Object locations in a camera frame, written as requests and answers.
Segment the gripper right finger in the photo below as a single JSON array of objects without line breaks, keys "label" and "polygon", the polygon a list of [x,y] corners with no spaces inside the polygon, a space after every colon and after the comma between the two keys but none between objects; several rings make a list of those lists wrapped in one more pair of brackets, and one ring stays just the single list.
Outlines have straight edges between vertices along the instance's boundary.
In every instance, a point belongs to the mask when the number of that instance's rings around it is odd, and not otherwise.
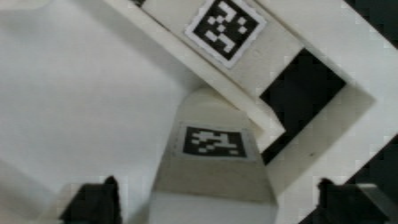
[{"label": "gripper right finger", "polygon": [[398,205],[374,183],[338,185],[324,178],[313,212],[299,224],[398,224]]}]

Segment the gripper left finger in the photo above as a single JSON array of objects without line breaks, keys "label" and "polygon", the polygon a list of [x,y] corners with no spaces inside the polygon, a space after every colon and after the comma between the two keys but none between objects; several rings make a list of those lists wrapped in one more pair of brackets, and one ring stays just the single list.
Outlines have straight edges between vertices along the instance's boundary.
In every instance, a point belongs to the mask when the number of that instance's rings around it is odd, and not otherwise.
[{"label": "gripper left finger", "polygon": [[45,214],[36,224],[123,224],[120,183],[109,176],[102,183],[86,183],[66,207]]}]

